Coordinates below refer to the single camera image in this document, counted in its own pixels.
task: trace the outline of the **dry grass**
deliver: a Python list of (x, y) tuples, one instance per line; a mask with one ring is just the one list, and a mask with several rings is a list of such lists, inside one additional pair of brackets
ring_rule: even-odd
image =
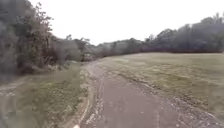
[(16, 124), (22, 120), (21, 127), (57, 128), (74, 115), (81, 97), (87, 96), (87, 90), (80, 87), (80, 70), (79, 64), (73, 64), (54, 73), (29, 76), (17, 90)]
[(135, 54), (102, 59), (99, 66), (224, 120), (224, 54)]

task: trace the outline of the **forest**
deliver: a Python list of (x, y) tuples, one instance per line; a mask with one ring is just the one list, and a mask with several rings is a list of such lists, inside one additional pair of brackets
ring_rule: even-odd
[(223, 19), (217, 13), (177, 30), (167, 28), (156, 36), (149, 34), (144, 41), (130, 38), (95, 46), (90, 39), (53, 35), (53, 18), (42, 11), (40, 3), (33, 7), (28, 0), (0, 0), (0, 72), (33, 73), (66, 60), (90, 61), (133, 53), (221, 53)]

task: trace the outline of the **curved path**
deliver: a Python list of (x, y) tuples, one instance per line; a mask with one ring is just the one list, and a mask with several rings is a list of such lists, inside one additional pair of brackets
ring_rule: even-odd
[(210, 114), (152, 88), (87, 65), (97, 90), (91, 114), (81, 128), (222, 128)]

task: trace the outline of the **overcast sky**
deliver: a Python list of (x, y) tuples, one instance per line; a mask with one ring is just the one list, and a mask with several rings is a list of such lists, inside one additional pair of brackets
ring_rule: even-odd
[(61, 38), (89, 38), (99, 44), (121, 39), (144, 40), (166, 28), (224, 11), (224, 0), (30, 0), (42, 3), (54, 18), (53, 33)]

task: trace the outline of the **grassy field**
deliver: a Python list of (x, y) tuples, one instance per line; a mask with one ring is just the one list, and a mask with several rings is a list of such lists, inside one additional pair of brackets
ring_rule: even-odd
[(224, 54), (135, 54), (102, 59), (99, 66), (224, 120)]
[(75, 64), (61, 71), (28, 76), (16, 90), (16, 114), (10, 124), (16, 124), (16, 128), (57, 128), (68, 121), (81, 97), (87, 96), (87, 90), (80, 87), (84, 79), (80, 67)]

